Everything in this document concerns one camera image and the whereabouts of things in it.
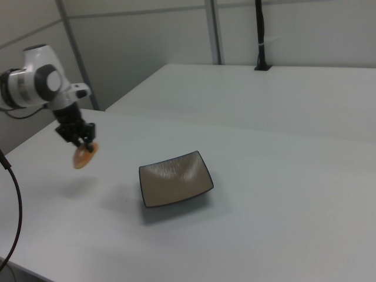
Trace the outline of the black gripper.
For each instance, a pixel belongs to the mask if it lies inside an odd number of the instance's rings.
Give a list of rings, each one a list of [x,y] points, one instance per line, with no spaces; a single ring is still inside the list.
[[[72,143],[76,147],[84,146],[86,151],[93,152],[95,124],[84,121],[77,102],[66,108],[54,110],[53,115],[59,123],[55,130],[67,143]]]

